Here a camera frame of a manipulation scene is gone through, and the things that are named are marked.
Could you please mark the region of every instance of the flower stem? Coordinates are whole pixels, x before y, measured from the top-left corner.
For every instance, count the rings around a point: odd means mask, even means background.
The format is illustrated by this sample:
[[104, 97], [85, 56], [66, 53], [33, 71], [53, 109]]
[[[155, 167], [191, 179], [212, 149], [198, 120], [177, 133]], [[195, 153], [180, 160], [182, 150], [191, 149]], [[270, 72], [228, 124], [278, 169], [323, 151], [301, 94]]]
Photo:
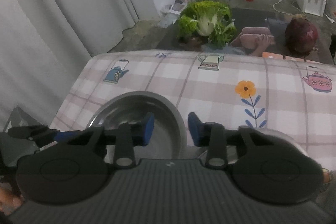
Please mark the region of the flower stem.
[[250, 96], [251, 103], [252, 103], [252, 106], [253, 106], [253, 111], [254, 111], [255, 127], [257, 127], [257, 115], [256, 115], [256, 113], [255, 113], [255, 108], [254, 108], [254, 104], [253, 104], [253, 101], [252, 101], [251, 95], [249, 95], [249, 96]]

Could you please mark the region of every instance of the power cord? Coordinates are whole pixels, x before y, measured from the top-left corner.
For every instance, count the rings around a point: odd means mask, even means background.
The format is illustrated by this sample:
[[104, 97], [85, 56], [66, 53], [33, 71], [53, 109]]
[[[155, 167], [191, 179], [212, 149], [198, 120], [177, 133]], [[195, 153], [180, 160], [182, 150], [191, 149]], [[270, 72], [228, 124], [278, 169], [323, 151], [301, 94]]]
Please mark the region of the power cord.
[[[273, 4], [273, 9], [274, 9], [275, 11], [277, 11], [278, 13], [286, 14], [286, 15], [289, 15], [289, 16], [294, 16], [294, 15], [292, 15], [292, 14], [290, 14], [290, 13], [282, 12], [282, 11], [279, 11], [279, 10], [277, 10], [277, 9], [275, 8], [275, 5], [279, 4], [281, 1], [282, 1], [282, 0], [279, 0], [277, 3], [274, 3], [274, 4]], [[293, 6], [296, 10], [299, 10], [301, 13], [303, 13], [303, 15], [305, 16], [306, 14], [305, 14], [304, 12], [302, 12], [299, 8], [297, 8], [297, 7], [295, 7], [295, 6], [293, 5], [294, 2], [295, 2], [295, 1], [292, 2], [292, 6]]]

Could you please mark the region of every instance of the blue leaf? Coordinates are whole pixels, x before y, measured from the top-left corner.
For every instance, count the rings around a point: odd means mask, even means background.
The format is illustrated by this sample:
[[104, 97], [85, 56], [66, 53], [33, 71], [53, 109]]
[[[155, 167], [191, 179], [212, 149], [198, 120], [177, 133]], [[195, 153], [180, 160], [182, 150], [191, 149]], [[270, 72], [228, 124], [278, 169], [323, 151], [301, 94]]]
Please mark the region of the blue leaf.
[[249, 106], [253, 106], [248, 100], [245, 100], [245, 99], [241, 99], [241, 101], [244, 103], [244, 104], [247, 104]]
[[260, 95], [258, 95], [258, 96], [257, 96], [257, 98], [255, 98], [254, 105], [256, 105], [256, 104], [257, 104], [257, 102], [259, 102], [259, 100], [260, 100], [260, 97], [261, 97], [261, 96], [260, 96]]
[[253, 128], [253, 125], [250, 123], [249, 120], [245, 120], [246, 124], [250, 127], [250, 128]]
[[259, 128], [262, 128], [266, 123], [267, 123], [267, 121], [266, 121], [266, 120], [263, 120], [263, 121], [261, 122]]
[[246, 114], [250, 115], [253, 119], [255, 119], [254, 115], [247, 108], [245, 108], [245, 112]]
[[262, 108], [260, 111], [259, 111], [259, 114], [257, 115], [257, 119], [265, 112], [265, 109]]

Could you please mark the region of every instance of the ribbed black surface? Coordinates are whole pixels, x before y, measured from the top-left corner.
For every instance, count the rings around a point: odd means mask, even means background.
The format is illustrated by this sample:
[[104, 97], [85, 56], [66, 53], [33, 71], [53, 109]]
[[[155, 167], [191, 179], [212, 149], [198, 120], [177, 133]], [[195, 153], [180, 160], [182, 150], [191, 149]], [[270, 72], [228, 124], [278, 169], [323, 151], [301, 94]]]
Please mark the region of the ribbed black surface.
[[94, 197], [69, 206], [26, 202], [14, 224], [329, 224], [315, 203], [276, 207], [243, 195], [199, 160], [143, 160], [117, 172]]

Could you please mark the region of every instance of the pink teapot print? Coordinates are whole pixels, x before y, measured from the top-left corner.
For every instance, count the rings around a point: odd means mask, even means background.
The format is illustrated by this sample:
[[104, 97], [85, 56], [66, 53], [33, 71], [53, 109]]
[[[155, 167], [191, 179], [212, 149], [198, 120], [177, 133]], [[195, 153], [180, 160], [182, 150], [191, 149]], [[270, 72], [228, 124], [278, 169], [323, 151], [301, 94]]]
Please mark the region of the pink teapot print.
[[308, 76], [308, 68], [318, 69], [317, 67], [308, 66], [307, 76], [302, 78], [303, 81], [305, 81], [307, 85], [311, 86], [316, 91], [331, 92], [333, 84], [331, 83], [331, 79], [328, 77], [326, 72], [323, 70], [325, 76], [318, 73], [317, 71]]

